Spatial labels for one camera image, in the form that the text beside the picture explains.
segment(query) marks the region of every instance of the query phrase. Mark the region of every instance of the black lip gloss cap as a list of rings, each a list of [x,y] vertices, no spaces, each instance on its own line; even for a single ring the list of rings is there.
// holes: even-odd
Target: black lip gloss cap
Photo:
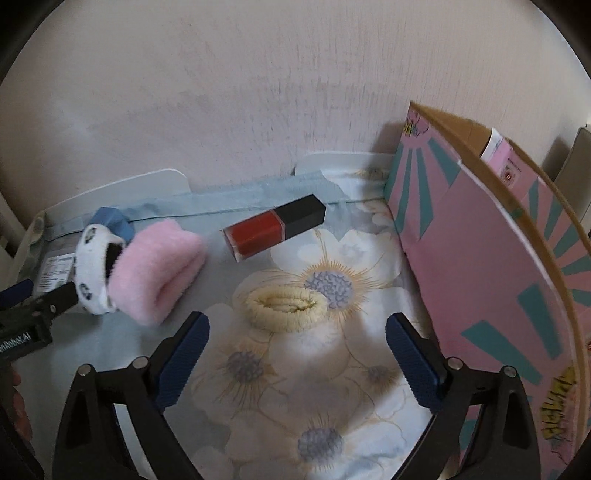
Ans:
[[[315,195],[308,195],[274,209],[285,226],[285,240],[324,222],[326,205]]]

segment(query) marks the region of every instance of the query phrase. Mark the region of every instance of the yellow scrunchie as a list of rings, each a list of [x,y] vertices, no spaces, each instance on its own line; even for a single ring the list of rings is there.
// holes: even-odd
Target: yellow scrunchie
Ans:
[[[252,291],[245,307],[255,327],[287,333],[308,330],[325,320],[329,304],[316,290],[270,286]]]

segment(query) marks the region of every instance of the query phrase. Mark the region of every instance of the blue gripper pad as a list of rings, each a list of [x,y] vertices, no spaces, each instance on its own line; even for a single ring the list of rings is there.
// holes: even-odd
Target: blue gripper pad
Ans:
[[[203,313],[198,315],[160,371],[155,398],[160,411],[176,404],[209,340],[209,319]]]
[[[0,310],[8,310],[25,301],[33,294],[33,281],[23,280],[6,290],[0,291]]]
[[[394,313],[388,318],[386,341],[418,404],[431,411],[439,411],[442,404],[440,377],[421,351],[427,346],[424,342],[431,342],[423,339],[401,313]]]

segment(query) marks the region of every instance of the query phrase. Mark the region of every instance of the metal screw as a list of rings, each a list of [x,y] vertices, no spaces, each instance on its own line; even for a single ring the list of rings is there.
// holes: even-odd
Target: metal screw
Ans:
[[[148,357],[146,356],[139,356],[138,358],[136,358],[133,362],[132,365],[134,366],[134,368],[140,370],[142,368],[145,368],[148,366]]]
[[[454,356],[447,359],[447,364],[452,370],[460,370],[464,366],[464,362]]]
[[[509,367],[509,366],[507,366],[503,369],[503,373],[507,377],[510,377],[510,378],[515,378],[517,376],[517,370],[515,370],[515,368]]]
[[[78,367],[78,375],[85,377],[92,371],[92,365],[84,364]]]

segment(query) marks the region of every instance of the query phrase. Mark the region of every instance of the human hand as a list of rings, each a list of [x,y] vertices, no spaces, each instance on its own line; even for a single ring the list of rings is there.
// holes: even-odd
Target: human hand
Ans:
[[[13,386],[18,387],[22,382],[21,376],[16,372],[14,368],[11,368],[11,370],[12,384]],[[33,439],[33,430],[31,428],[31,422],[29,421],[27,412],[25,411],[25,399],[17,390],[14,391],[12,406],[14,408],[14,413],[16,415],[16,419],[14,421],[14,428],[24,440],[30,442]]]

